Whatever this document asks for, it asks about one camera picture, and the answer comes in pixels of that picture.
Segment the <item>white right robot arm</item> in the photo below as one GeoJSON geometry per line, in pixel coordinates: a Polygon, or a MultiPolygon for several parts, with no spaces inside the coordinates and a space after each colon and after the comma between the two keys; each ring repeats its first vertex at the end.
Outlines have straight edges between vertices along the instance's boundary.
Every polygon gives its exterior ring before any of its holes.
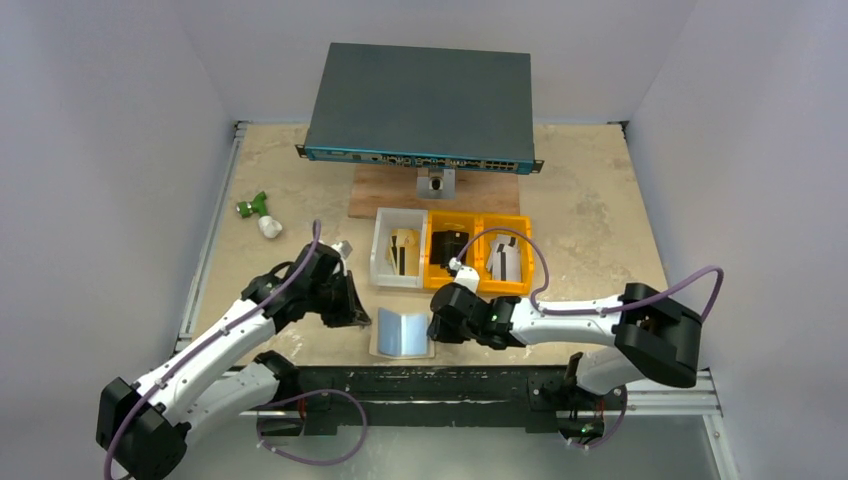
{"type": "Polygon", "coordinates": [[[590,301],[542,302],[500,296],[485,300],[458,283],[441,287],[430,301],[428,337],[466,341],[494,350],[544,343],[593,344],[574,357],[574,385],[594,395],[641,379],[692,388],[698,377],[703,319],[643,283],[590,301]]]}

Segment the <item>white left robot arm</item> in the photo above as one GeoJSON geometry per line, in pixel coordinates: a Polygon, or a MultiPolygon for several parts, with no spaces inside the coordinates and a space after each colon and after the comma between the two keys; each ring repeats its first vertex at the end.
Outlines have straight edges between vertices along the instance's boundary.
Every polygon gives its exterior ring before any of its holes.
{"type": "Polygon", "coordinates": [[[112,380],[100,395],[95,435],[106,452],[105,478],[119,465],[133,479],[164,479],[190,445],[245,410],[292,406],[305,414],[311,394],[299,369],[275,351],[223,375],[309,313],[329,328],[370,324],[346,266],[350,253],[346,241],[313,240],[295,261],[253,278],[223,316],[174,357],[133,382],[112,380]]]}

